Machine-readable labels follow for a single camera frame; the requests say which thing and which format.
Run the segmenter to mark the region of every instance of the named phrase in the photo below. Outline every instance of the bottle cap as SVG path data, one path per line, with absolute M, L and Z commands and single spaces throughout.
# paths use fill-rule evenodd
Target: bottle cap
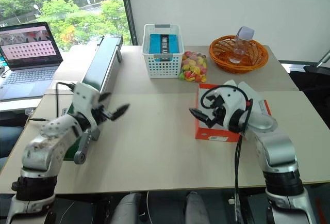
M 242 40 L 252 40 L 254 35 L 254 29 L 248 28 L 246 26 L 243 26 L 239 29 L 237 32 L 236 37 Z

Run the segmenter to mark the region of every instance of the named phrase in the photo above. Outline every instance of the laptop keyboard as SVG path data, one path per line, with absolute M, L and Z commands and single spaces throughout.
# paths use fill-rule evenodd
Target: laptop keyboard
M 3 85 L 26 83 L 34 81 L 45 81 L 53 79 L 57 68 L 41 69 L 36 71 L 12 72 L 4 81 Z

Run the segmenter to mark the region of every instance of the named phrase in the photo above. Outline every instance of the white plastic basket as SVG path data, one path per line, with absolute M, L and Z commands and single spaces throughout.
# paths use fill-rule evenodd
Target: white plastic basket
M 172 34 L 177 36 L 176 54 L 149 54 L 150 34 Z M 177 78 L 181 69 L 182 56 L 185 52 L 180 26 L 176 24 L 146 24 L 142 43 L 144 61 L 150 78 Z

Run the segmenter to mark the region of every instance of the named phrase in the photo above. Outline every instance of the orange woven basket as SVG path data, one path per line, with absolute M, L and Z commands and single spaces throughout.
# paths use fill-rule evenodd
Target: orange woven basket
M 235 45 L 235 36 L 225 36 L 213 41 L 209 53 L 218 67 L 230 73 L 247 73 L 262 68 L 268 61 L 268 52 L 264 46 L 255 40 L 244 54 L 241 63 L 230 62 L 229 56 Z

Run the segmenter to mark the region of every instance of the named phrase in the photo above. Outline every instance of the window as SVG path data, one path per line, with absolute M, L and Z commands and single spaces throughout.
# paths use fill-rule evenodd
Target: window
M 48 22 L 62 51 L 105 34 L 132 44 L 123 0 L 0 0 L 0 26 L 39 21 Z

